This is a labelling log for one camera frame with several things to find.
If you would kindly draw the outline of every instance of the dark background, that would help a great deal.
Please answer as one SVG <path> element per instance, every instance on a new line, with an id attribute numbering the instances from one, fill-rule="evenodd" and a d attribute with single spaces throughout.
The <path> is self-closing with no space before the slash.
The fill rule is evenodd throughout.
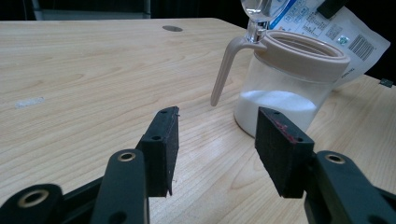
<path id="1" fill-rule="evenodd" d="M 143 0 L 39 0 L 41 8 L 56 10 L 84 10 L 111 12 L 142 12 Z M 391 44 L 381 59 L 366 74 L 378 79 L 396 81 L 395 27 L 391 1 L 349 0 L 346 7 L 367 26 Z M 240 0 L 151 0 L 151 18 L 218 18 L 246 28 L 248 16 Z M 29 0 L 0 0 L 0 20 L 34 20 Z"/>

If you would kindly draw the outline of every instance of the pitcher handle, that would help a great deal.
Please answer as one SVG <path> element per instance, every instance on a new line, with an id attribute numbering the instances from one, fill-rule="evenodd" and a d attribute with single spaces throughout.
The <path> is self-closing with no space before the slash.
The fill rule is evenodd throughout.
<path id="1" fill-rule="evenodd" d="M 224 88 L 225 81 L 227 80 L 231 65 L 233 64 L 233 58 L 235 58 L 235 54 L 241 49 L 267 50 L 267 47 L 265 47 L 261 42 L 250 43 L 244 36 L 238 36 L 228 44 L 227 49 L 224 52 L 219 74 L 216 79 L 215 87 L 213 88 L 212 96 L 210 99 L 210 104 L 212 104 L 213 106 L 218 104 L 221 92 Z"/>

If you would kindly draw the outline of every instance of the white powder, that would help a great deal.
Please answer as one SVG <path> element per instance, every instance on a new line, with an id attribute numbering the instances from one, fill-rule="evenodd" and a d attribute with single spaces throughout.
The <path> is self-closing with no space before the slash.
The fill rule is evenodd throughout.
<path id="1" fill-rule="evenodd" d="M 248 134 L 256 135 L 259 106 L 271 108 L 284 114 L 303 132 L 314 116 L 317 107 L 308 99 L 288 91 L 242 92 L 234 111 L 236 122 Z"/>

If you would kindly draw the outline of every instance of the wood grain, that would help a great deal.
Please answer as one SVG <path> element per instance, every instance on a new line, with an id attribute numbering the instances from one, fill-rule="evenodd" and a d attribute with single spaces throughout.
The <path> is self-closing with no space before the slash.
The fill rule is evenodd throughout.
<path id="1" fill-rule="evenodd" d="M 110 155 L 177 105 L 174 195 L 150 198 L 151 223 L 307 223 L 304 200 L 277 195 L 233 119 L 250 50 L 210 105 L 226 45 L 244 33 L 216 19 L 0 22 L 0 203 L 33 184 L 66 193 L 102 176 Z M 395 102 L 367 76 L 334 90 L 307 131 L 315 151 L 347 155 L 396 193 Z"/>

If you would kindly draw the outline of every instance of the wooden table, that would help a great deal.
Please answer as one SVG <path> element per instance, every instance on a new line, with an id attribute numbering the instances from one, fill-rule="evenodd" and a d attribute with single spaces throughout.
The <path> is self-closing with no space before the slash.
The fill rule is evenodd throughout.
<path id="1" fill-rule="evenodd" d="M 304 200 L 278 196 L 233 119 L 251 50 L 209 103 L 226 45 L 244 33 L 216 19 L 0 22 L 0 203 L 34 184 L 66 193 L 102 176 L 110 155 L 177 105 L 174 195 L 150 198 L 152 223 L 306 223 Z M 315 151 L 345 154 L 396 193 L 396 90 L 378 82 L 334 90 L 307 133 Z"/>

